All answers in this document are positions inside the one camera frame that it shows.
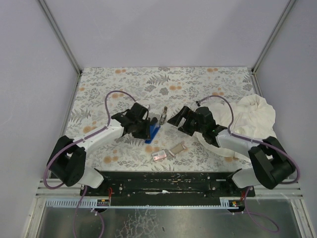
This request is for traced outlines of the red white staple box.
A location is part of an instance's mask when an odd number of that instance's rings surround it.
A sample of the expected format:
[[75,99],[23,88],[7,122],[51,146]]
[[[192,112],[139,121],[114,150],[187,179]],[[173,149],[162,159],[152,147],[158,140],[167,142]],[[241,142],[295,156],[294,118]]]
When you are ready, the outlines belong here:
[[167,154],[164,150],[160,150],[151,154],[153,161],[158,161],[167,157]]

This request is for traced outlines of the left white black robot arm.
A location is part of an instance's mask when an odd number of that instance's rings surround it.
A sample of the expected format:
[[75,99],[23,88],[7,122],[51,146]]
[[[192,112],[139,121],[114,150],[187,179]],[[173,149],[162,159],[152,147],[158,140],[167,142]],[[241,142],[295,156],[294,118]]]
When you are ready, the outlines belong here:
[[87,157],[100,147],[131,134],[143,140],[151,138],[149,108],[134,103],[132,108],[111,116],[109,124],[92,131],[80,139],[66,135],[60,137],[45,169],[44,177],[51,172],[67,187],[75,184],[98,188],[104,176],[97,169],[86,166]]

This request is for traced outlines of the blue stapler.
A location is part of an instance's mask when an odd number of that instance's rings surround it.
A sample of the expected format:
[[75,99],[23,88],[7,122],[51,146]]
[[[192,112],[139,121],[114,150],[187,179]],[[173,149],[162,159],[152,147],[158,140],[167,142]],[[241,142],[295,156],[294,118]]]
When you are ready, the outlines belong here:
[[160,129],[159,121],[156,117],[153,117],[150,122],[150,138],[145,140],[146,144],[151,144],[154,137],[158,133],[159,129]]

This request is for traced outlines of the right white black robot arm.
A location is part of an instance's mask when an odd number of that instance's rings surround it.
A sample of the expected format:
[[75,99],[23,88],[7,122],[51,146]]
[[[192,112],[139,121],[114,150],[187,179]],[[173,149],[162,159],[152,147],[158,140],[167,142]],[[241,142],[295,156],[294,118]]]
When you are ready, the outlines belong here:
[[234,172],[231,177],[238,188],[262,185],[267,189],[274,189],[295,172],[294,163],[287,158],[276,138],[270,136],[261,141],[234,136],[228,128],[215,122],[207,107],[199,107],[193,111],[184,106],[167,122],[189,136],[195,132],[200,133],[209,145],[230,149],[248,157],[252,167]]

